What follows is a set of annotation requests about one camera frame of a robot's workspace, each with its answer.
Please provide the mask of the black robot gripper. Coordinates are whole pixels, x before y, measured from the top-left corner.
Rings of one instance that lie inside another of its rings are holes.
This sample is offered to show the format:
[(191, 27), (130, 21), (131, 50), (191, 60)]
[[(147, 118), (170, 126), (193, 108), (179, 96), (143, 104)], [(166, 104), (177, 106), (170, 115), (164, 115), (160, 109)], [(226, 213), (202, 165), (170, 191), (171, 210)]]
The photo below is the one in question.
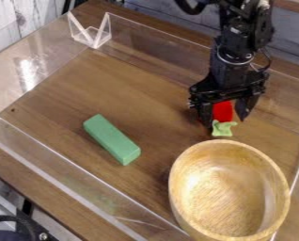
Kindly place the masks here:
[(269, 72), (266, 69), (250, 69), (251, 57), (245, 61), (230, 58), (219, 46), (210, 56), (210, 68), (206, 78), (190, 89), (189, 105), (199, 109), (203, 126), (213, 126), (213, 107), (223, 101), (235, 100), (235, 112), (245, 121), (261, 95), (266, 92)]

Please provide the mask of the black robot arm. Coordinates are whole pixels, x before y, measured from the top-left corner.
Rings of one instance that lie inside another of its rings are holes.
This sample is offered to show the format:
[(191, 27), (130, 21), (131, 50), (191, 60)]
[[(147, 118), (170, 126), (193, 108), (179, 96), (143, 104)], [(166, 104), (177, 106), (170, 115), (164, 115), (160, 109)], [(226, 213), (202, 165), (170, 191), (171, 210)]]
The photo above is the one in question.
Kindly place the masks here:
[(273, 0), (195, 1), (191, 6), (187, 0), (175, 0), (190, 15), (201, 14), (210, 5), (219, 7), (221, 35), (214, 39), (209, 74), (189, 89), (189, 105), (198, 111), (203, 126), (211, 127), (217, 104), (234, 101), (243, 120), (266, 92), (267, 68), (255, 68), (253, 60), (273, 40)]

